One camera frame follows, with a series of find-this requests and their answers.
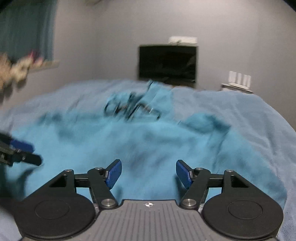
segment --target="bed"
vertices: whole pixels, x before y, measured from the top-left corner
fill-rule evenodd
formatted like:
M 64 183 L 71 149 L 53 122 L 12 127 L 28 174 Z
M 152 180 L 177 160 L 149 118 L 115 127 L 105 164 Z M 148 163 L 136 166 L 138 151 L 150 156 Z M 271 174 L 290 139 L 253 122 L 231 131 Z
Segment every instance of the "bed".
M 293 128 L 256 95 L 235 91 L 197 91 L 187 87 L 165 88 L 172 94 L 172 119 L 183 121 L 199 112 L 215 115 L 237 130 L 263 156 L 287 191 L 284 222 L 278 239 L 296 240 L 296 133 Z M 113 93 L 145 93 L 146 90 L 146 82 L 131 80 L 74 83 L 1 112 L 0 130 L 15 133 L 19 128 L 53 111 L 100 111 Z M 0 240 L 18 240 L 20 235 L 12 218 L 4 210 L 1 212 L 0 226 L 6 231 L 0 231 Z

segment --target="stuffed toy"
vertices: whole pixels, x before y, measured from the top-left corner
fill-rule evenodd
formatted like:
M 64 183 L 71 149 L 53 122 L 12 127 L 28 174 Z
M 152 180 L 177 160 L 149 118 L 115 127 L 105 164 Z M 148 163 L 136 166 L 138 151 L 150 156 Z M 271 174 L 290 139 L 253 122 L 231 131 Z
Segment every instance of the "stuffed toy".
M 21 58 L 16 64 L 12 65 L 10 69 L 10 75 L 16 83 L 27 78 L 29 68 L 33 64 L 33 61 L 33 57 L 27 56 Z
M 0 91 L 8 84 L 11 83 L 11 62 L 7 54 L 0 53 Z
M 11 64 L 6 53 L 0 53 L 0 91 L 12 84 L 12 82 L 19 83 L 27 78 L 29 68 L 33 65 L 34 58 L 28 55 L 21 58 L 15 64 Z

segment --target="silver screw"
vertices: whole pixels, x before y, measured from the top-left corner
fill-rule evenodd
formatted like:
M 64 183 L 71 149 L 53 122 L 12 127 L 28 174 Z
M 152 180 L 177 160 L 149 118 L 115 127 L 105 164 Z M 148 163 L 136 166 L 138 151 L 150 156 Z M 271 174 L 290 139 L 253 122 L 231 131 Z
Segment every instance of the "silver screw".
M 110 199 L 110 198 L 107 198 L 107 199 L 104 199 L 101 204 L 105 207 L 111 207 L 115 204 L 116 202 L 113 200 L 113 199 Z
M 182 201 L 182 204 L 186 207 L 192 207 L 196 205 L 196 201 L 194 199 L 187 198 Z

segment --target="white object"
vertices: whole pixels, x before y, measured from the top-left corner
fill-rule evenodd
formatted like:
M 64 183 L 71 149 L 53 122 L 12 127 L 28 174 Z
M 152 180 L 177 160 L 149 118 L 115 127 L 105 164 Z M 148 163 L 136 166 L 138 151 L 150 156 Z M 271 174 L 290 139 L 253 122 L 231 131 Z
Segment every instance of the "white object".
M 190 44 L 196 45 L 197 38 L 196 37 L 185 37 L 185 36 L 172 36 L 168 40 L 169 44 Z
M 242 82 L 242 74 L 241 73 L 238 73 L 237 74 L 237 84 L 241 84 L 241 82 Z
M 228 84 L 234 87 L 249 90 L 251 86 L 251 76 L 244 74 L 242 78 L 242 73 L 229 71 Z
M 241 86 L 243 85 L 239 85 L 239 84 L 236 84 L 236 83 L 232 83 L 230 85 L 229 84 L 221 84 L 221 91 L 240 91 L 240 92 L 243 92 L 243 93 L 247 93 L 247 94 L 253 94 L 253 92 L 251 90 L 248 90 L 246 88 L 242 88 Z

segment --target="round black disc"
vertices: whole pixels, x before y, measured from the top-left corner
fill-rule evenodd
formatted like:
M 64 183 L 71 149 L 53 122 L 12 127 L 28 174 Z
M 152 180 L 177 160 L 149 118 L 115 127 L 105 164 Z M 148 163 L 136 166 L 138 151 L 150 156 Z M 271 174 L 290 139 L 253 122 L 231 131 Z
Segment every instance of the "round black disc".
M 94 219 L 93 204 L 84 196 L 36 196 L 21 205 L 15 221 L 20 232 L 34 239 L 62 239 L 84 230 Z
M 281 207 L 271 198 L 240 199 L 223 194 L 209 199 L 202 215 L 215 231 L 245 240 L 276 235 L 283 220 Z

